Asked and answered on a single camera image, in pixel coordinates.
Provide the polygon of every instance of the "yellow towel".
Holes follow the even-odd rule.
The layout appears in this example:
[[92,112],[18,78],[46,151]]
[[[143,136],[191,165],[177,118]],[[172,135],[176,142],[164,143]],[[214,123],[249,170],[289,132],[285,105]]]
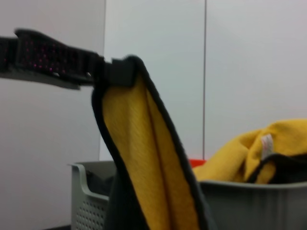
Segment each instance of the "yellow towel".
[[[285,156],[307,153],[307,119],[278,121],[264,129],[240,135],[193,171],[198,181],[246,182],[264,155],[273,153]],[[268,162],[258,174],[256,183],[267,184],[275,171],[275,165]]]
[[128,60],[137,65],[133,87],[96,89],[101,99],[93,94],[101,105],[93,106],[97,123],[118,170],[128,173],[149,229],[208,229],[201,193],[169,115],[142,61]]

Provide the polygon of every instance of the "gray storage basket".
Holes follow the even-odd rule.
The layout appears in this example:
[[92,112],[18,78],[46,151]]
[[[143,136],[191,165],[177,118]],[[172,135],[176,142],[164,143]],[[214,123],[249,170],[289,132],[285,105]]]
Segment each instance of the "gray storage basket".
[[85,162],[72,165],[71,230],[102,230],[108,197],[92,193],[86,181],[86,170],[101,179],[115,175],[112,161]]
[[218,230],[307,230],[307,183],[201,182]]

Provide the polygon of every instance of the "microfiber towel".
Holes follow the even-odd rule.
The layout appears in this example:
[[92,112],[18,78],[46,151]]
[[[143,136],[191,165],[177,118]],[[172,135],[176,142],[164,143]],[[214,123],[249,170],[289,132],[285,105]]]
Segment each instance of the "microfiber towel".
[[277,160],[293,165],[306,153],[307,119],[283,120],[234,138],[193,171],[199,181],[268,184],[276,174]]
[[[143,62],[137,57],[126,61],[136,67],[134,85],[101,84],[92,95],[98,127],[118,170],[113,187],[118,198],[111,193],[107,228],[214,229],[175,127]],[[125,207],[114,211],[122,203]]]

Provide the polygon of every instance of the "white wall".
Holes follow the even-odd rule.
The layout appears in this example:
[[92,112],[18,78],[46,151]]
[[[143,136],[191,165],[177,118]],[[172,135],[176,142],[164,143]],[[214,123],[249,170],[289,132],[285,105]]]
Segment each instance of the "white wall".
[[208,0],[205,158],[248,130],[307,115],[307,3]]
[[[105,57],[143,59],[190,158],[202,158],[204,0],[110,0]],[[101,141],[100,158],[109,158]]]
[[[0,36],[37,29],[102,54],[102,0],[2,0]],[[91,88],[71,91],[0,79],[0,229],[42,230],[71,221],[68,163],[96,161]]]

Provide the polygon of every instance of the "white tag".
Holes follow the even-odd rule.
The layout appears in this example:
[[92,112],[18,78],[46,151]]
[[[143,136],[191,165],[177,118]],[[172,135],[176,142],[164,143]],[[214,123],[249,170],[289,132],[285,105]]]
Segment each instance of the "white tag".
[[262,156],[261,159],[265,159],[268,156],[272,155],[273,152],[273,138],[271,134],[267,134],[261,137],[262,142]]

